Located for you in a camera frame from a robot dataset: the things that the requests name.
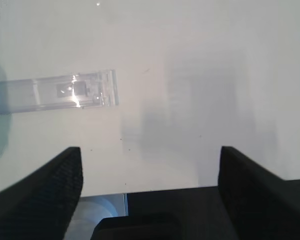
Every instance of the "black textured object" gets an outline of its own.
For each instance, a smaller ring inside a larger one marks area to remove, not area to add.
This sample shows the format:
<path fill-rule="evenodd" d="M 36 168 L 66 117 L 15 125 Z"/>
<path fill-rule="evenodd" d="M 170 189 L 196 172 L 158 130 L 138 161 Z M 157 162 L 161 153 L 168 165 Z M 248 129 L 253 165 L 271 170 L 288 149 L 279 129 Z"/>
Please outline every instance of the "black textured object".
<path fill-rule="evenodd" d="M 69 147 L 0 192 L 0 240 L 62 240 L 82 186 L 80 148 Z"/>
<path fill-rule="evenodd" d="M 242 240 L 300 240 L 300 188 L 222 147 L 218 189 Z"/>

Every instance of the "white table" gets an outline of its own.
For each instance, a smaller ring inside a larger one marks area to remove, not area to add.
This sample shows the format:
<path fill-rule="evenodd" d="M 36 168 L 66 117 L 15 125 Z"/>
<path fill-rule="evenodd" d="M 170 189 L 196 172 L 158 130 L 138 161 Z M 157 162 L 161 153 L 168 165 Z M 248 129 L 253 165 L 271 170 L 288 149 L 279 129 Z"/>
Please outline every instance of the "white table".
<path fill-rule="evenodd" d="M 116 107 L 0 117 L 0 190 L 69 146 L 83 196 L 216 185 L 222 145 L 300 178 L 300 1 L 0 1 L 0 81 L 105 69 Z"/>

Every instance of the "white surface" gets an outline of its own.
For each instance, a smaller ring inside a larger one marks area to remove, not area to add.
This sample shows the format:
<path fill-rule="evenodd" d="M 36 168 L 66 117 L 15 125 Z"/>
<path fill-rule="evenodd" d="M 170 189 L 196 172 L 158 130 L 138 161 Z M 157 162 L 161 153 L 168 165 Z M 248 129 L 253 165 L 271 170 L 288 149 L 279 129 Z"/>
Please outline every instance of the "white surface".
<path fill-rule="evenodd" d="M 0 190 L 68 146 L 83 196 L 216 185 L 222 145 L 300 178 L 300 0 L 97 2 L 0 1 L 6 79 L 115 69 L 119 95 L 0 118 Z"/>

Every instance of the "transparent plastic container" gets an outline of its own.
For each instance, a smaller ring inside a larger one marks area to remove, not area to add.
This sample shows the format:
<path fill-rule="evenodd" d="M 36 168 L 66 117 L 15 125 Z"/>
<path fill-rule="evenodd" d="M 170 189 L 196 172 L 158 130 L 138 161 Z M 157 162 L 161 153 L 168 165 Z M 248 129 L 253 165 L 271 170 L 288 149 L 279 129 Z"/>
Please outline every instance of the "transparent plastic container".
<path fill-rule="evenodd" d="M 0 114 L 118 104 L 114 70 L 0 82 Z"/>

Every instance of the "textured black surface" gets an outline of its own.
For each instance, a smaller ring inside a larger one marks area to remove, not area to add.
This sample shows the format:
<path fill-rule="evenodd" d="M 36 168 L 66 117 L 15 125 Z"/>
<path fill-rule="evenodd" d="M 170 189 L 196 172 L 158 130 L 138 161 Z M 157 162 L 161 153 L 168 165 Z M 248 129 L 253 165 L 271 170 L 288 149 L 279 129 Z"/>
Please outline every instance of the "textured black surface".
<path fill-rule="evenodd" d="M 0 192 L 0 240 L 62 240 L 82 185 L 80 149 L 70 147 Z"/>
<path fill-rule="evenodd" d="M 240 239 L 300 240 L 300 180 L 284 181 L 223 147 L 218 188 Z"/>
<path fill-rule="evenodd" d="M 170 213 L 183 240 L 237 240 L 217 187 L 130 193 L 129 216 Z"/>

